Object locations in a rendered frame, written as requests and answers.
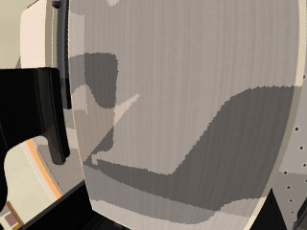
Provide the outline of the beige well plate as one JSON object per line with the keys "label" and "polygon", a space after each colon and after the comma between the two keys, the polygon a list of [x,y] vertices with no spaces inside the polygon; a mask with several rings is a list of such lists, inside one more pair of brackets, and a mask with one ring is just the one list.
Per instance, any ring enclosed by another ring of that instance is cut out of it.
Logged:
{"label": "beige well plate", "polygon": [[297,70],[296,70],[296,78],[295,78],[295,91],[294,91],[291,111],[290,111],[288,123],[286,126],[285,134],[283,137],[283,141],[282,141],[279,153],[277,155],[275,164],[273,166],[271,176],[244,230],[249,230],[251,225],[254,223],[256,217],[258,216],[272,188],[273,182],[276,179],[276,176],[282,164],[284,155],[286,153],[286,150],[287,150],[287,147],[288,147],[291,135],[292,135],[292,131],[294,128],[294,124],[295,124],[295,117],[296,117],[296,113],[298,109],[301,88],[302,88],[302,83],[303,83],[305,57],[306,57],[306,40],[307,40],[306,0],[298,0],[298,5],[299,5],[299,48],[298,48],[298,62],[297,62]]}

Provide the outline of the dark grey flat base plate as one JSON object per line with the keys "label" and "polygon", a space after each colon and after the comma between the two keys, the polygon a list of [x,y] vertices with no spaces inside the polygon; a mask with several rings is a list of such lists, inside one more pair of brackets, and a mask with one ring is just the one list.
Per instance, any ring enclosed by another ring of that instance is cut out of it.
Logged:
{"label": "dark grey flat base plate", "polygon": [[[307,197],[307,44],[303,84],[292,135],[272,191],[288,230],[293,230],[297,212]],[[52,176],[65,194],[84,180],[72,109],[63,109],[70,155],[65,164],[52,162],[48,141],[43,136],[35,143]]]}

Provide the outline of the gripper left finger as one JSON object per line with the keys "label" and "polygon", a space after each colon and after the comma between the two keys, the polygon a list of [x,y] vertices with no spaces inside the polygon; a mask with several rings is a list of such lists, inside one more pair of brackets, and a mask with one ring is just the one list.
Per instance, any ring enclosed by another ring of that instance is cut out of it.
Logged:
{"label": "gripper left finger", "polygon": [[4,170],[7,152],[37,136],[47,139],[52,162],[63,165],[70,149],[59,69],[0,69],[0,212],[8,197]]}

